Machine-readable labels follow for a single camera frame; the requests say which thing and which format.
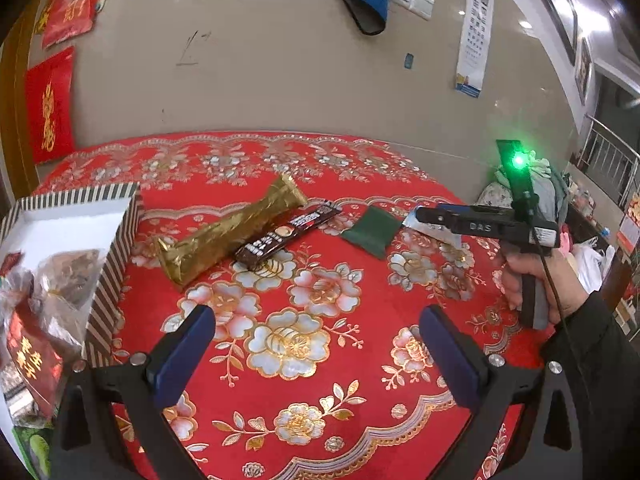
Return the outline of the person's right forearm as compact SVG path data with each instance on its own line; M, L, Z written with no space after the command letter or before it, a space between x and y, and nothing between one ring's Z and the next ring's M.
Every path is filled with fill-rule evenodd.
M586 479L639 477L639 353L593 292L540 349L572 392Z

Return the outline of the person's right hand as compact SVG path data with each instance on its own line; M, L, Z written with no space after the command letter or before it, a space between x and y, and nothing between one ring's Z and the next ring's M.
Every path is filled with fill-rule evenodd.
M504 266L501 283L511 310L519 309L523 304L521 279L525 275L533 276L538 284L544 286L549 305L548 318L553 325L577 312L589 299L590 294L582 287L574 269L559 249L553 249L544 260L535 254L502 254Z

